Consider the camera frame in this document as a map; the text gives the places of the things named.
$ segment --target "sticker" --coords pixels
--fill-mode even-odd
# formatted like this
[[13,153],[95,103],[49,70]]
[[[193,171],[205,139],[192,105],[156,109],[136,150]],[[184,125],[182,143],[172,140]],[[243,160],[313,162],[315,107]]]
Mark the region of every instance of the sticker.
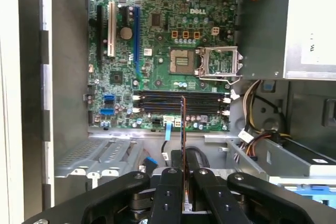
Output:
[[151,48],[145,48],[143,50],[143,55],[144,56],[152,56],[152,54],[153,54],[153,50]]
[[315,161],[316,163],[320,163],[320,164],[327,164],[328,163],[324,159],[315,159],[315,158],[313,158],[313,161]]
[[163,152],[163,153],[161,153],[161,154],[162,154],[163,159],[164,159],[165,161],[169,161],[169,157],[168,157],[168,153],[167,153],[167,152]]
[[254,139],[253,136],[251,136],[250,134],[248,134],[246,131],[242,130],[239,134],[238,137],[243,140],[246,143],[249,143],[252,141],[252,139]]

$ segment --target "black pcie slot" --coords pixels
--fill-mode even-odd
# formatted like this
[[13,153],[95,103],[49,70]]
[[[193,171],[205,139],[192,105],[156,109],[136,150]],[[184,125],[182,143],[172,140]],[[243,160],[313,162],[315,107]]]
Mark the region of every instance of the black pcie slot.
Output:
[[96,38],[97,38],[97,62],[100,63],[103,58],[103,45],[104,45],[104,7],[102,5],[97,6],[97,22],[96,22]]

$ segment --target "screw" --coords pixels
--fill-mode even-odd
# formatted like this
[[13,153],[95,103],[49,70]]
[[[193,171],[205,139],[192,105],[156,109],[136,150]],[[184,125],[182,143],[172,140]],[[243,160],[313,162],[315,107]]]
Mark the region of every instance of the screw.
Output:
[[244,177],[242,175],[240,175],[240,174],[236,174],[235,175],[235,179],[237,179],[237,180],[243,180]]
[[139,224],[147,224],[148,219],[143,219],[142,221],[139,222]]
[[136,174],[135,176],[134,176],[134,178],[135,179],[141,179],[141,178],[143,178],[143,175],[142,174]]
[[200,171],[200,174],[202,174],[202,175],[205,175],[205,174],[208,173],[208,171],[206,169],[200,169],[199,171]]
[[38,220],[38,221],[35,221],[34,224],[48,224],[49,221],[45,220],[45,219],[41,219],[41,220]]
[[169,169],[168,173],[177,173],[177,171],[173,168]]

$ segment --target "chipset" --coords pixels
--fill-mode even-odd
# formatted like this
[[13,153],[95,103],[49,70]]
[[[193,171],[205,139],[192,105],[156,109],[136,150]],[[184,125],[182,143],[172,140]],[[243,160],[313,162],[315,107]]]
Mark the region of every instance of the chipset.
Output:
[[151,27],[161,27],[161,14],[160,13],[152,13],[151,18]]
[[172,49],[170,51],[170,73],[193,74],[195,52],[193,50]]

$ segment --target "cable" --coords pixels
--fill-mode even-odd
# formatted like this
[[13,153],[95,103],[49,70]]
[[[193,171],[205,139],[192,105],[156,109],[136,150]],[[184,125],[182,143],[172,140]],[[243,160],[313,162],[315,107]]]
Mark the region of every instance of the cable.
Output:
[[196,146],[187,146],[186,150],[193,150],[195,152],[198,152],[199,155],[200,155],[200,157],[201,157],[203,166],[205,168],[210,168],[210,163],[209,163],[209,160],[208,160],[207,156],[198,147],[196,147]]

